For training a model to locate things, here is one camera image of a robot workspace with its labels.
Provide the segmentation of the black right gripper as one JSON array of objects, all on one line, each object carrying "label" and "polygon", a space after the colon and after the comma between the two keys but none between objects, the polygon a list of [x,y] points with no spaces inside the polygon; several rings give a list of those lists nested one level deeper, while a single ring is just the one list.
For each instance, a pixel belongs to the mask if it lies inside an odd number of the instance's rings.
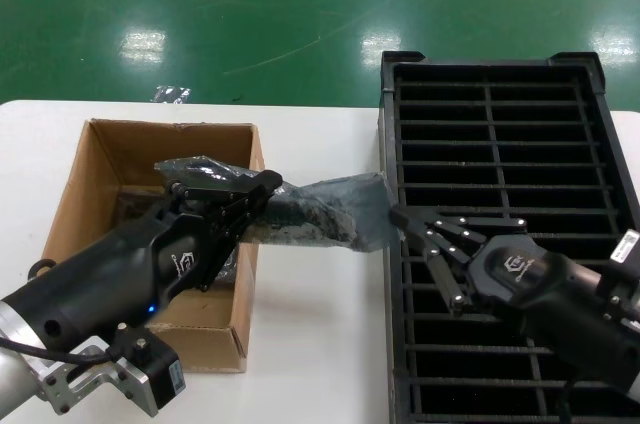
[{"label": "black right gripper", "polygon": [[468,266],[477,305],[587,376],[613,388],[639,386],[639,330],[622,305],[598,296],[600,278],[566,256],[528,236],[499,236],[526,233],[524,219],[444,216],[404,206],[393,206],[389,218],[421,255],[452,315],[469,305],[455,272],[484,247]]}]

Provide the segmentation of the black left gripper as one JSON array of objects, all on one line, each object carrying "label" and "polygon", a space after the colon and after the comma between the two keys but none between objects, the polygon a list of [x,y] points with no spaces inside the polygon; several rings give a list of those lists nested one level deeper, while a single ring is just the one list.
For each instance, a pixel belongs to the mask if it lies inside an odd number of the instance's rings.
[{"label": "black left gripper", "polygon": [[169,181],[177,202],[209,202],[180,213],[152,208],[59,262],[3,298],[43,349],[5,338],[3,348],[29,357],[67,359],[93,336],[119,324],[146,324],[185,290],[206,292],[248,227],[283,184],[265,170],[214,179],[207,187]]}]

